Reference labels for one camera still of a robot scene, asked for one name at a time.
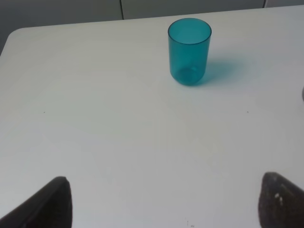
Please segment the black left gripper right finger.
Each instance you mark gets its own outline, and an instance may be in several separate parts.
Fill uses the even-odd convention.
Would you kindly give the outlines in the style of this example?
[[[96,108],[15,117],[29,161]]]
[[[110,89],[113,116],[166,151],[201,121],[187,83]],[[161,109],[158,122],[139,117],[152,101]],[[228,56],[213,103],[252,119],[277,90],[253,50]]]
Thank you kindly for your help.
[[[302,228],[304,191],[277,172],[266,172],[258,200],[258,217],[263,228]]]

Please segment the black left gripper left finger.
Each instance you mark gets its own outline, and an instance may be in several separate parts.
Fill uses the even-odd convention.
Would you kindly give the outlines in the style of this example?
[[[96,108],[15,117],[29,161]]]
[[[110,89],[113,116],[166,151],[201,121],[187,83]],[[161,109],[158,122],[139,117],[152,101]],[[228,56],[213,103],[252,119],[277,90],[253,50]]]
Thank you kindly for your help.
[[[66,177],[55,177],[0,219],[2,228],[70,228],[73,204]]]

